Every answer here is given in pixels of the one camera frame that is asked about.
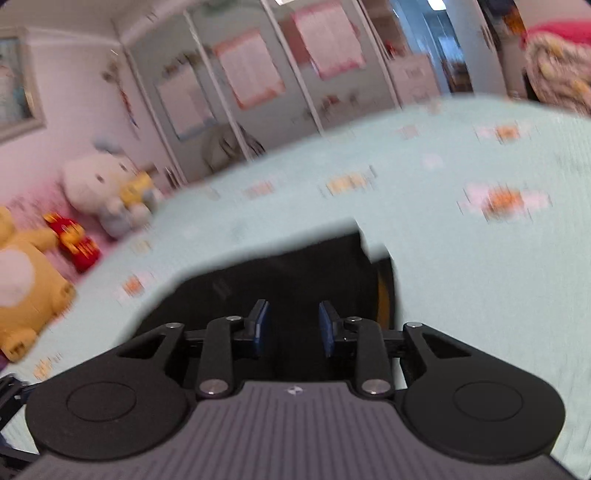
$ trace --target stuffed animal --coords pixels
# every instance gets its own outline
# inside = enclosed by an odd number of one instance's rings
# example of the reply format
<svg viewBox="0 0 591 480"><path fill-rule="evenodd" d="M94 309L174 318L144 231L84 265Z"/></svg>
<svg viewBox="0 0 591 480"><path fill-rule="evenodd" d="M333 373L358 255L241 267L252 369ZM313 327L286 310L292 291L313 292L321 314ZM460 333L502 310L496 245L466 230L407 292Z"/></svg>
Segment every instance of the stuffed animal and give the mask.
<svg viewBox="0 0 591 480"><path fill-rule="evenodd" d="M50 228L17 232L10 211L0 207L0 349L20 360L38 333L72 303L76 290L43 252L57 246Z"/></svg>
<svg viewBox="0 0 591 480"><path fill-rule="evenodd" d="M86 236L82 225L62 217L59 213L48 213L43 219L57 234L62 251L70 258L79 273L84 273L100 258L99 247Z"/></svg>
<svg viewBox="0 0 591 480"><path fill-rule="evenodd" d="M162 198L147 173L137 175L131 160L108 153L66 164L64 191L77 210L97 215L116 239L148 224Z"/></svg>

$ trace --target red plush toy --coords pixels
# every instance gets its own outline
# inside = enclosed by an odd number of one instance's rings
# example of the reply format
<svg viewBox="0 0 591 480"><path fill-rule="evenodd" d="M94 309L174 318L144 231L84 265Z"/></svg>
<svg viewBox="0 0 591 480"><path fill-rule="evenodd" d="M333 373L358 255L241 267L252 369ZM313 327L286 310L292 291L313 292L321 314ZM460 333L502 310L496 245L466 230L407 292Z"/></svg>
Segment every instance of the red plush toy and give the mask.
<svg viewBox="0 0 591 480"><path fill-rule="evenodd" d="M60 247L68 254L78 272L85 272L100 258L99 248L86 236L79 223L58 213L48 213L43 218L57 234Z"/></svg>

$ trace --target white drawer cabinet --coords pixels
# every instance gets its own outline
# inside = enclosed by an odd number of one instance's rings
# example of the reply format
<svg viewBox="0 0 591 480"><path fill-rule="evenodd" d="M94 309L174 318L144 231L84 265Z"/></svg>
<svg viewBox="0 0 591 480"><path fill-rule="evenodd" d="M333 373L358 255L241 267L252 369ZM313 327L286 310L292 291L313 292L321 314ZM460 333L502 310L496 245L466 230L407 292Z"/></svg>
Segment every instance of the white drawer cabinet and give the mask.
<svg viewBox="0 0 591 480"><path fill-rule="evenodd" d="M402 105L426 102L441 95L428 55L410 55L388 62Z"/></svg>

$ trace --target framed photo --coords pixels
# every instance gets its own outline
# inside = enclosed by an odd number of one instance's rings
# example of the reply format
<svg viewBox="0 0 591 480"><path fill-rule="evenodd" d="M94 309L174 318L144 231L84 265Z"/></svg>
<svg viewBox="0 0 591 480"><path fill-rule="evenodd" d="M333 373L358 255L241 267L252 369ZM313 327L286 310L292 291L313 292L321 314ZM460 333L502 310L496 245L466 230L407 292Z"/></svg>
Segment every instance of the framed photo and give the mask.
<svg viewBox="0 0 591 480"><path fill-rule="evenodd" d="M27 31L0 28L0 144L44 126Z"/></svg>

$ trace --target red bordered paper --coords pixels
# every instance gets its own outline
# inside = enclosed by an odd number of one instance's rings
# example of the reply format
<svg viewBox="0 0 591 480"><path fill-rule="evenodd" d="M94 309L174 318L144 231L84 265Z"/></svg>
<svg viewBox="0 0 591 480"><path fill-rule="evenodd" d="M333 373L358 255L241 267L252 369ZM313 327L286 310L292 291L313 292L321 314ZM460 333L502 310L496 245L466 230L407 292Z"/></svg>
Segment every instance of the red bordered paper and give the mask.
<svg viewBox="0 0 591 480"><path fill-rule="evenodd" d="M313 5L292 16L321 79L365 67L361 44L340 3Z"/></svg>
<svg viewBox="0 0 591 480"><path fill-rule="evenodd" d="M241 110L285 93L285 84L258 29L222 42L213 51Z"/></svg>

